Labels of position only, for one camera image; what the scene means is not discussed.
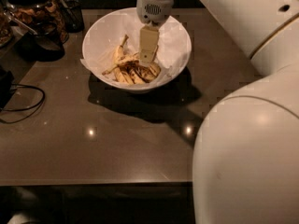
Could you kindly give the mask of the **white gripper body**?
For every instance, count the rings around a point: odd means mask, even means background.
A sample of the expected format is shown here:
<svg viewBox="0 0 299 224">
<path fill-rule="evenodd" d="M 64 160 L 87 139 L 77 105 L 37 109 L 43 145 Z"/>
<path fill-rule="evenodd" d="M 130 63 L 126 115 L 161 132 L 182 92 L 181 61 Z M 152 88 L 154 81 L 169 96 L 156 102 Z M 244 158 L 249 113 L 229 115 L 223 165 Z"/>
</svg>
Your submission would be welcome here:
<svg viewBox="0 0 299 224">
<path fill-rule="evenodd" d="M 143 24 L 162 26 L 170 16 L 174 0 L 136 0 L 137 16 Z"/>
</svg>

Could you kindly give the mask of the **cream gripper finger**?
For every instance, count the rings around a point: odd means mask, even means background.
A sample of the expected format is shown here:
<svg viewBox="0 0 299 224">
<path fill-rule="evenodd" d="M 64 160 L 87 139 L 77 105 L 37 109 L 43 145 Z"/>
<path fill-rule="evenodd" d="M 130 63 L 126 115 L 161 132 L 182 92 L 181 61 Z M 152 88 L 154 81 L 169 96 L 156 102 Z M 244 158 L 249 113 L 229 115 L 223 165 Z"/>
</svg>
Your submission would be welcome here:
<svg viewBox="0 0 299 224">
<path fill-rule="evenodd" d="M 152 63 L 155 59 L 159 42 L 159 29 L 145 25 L 139 33 L 139 59 L 142 63 Z"/>
</svg>

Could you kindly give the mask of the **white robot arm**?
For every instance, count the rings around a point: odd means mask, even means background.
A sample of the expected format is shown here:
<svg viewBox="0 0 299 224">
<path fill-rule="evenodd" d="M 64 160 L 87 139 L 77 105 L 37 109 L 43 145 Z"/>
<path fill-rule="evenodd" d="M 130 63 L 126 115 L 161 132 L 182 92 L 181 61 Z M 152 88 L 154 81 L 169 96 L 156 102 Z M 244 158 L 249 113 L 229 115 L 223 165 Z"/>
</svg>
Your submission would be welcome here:
<svg viewBox="0 0 299 224">
<path fill-rule="evenodd" d="M 201 124 L 195 223 L 299 224 L 299 0 L 200 1 L 262 77 Z"/>
</svg>

